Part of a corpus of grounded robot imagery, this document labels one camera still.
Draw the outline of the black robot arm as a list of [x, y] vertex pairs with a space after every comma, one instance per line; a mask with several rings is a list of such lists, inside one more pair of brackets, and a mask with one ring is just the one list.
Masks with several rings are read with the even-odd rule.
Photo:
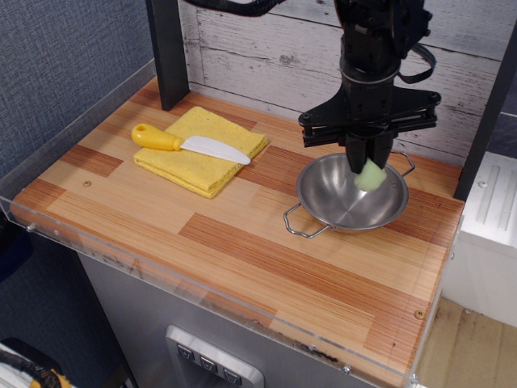
[[337, 1], [341, 86], [299, 117], [305, 146], [345, 147], [351, 171], [384, 168], [399, 133], [435, 126], [441, 96], [416, 90], [435, 57], [420, 43], [432, 18], [422, 1]]

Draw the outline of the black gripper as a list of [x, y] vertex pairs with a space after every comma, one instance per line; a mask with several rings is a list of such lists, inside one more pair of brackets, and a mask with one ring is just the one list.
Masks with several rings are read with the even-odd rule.
[[351, 171], [360, 174], [369, 159], [384, 169], [393, 147], [393, 135], [436, 126], [435, 91], [394, 86], [354, 84], [347, 80], [328, 101], [301, 113], [306, 147], [345, 144]]

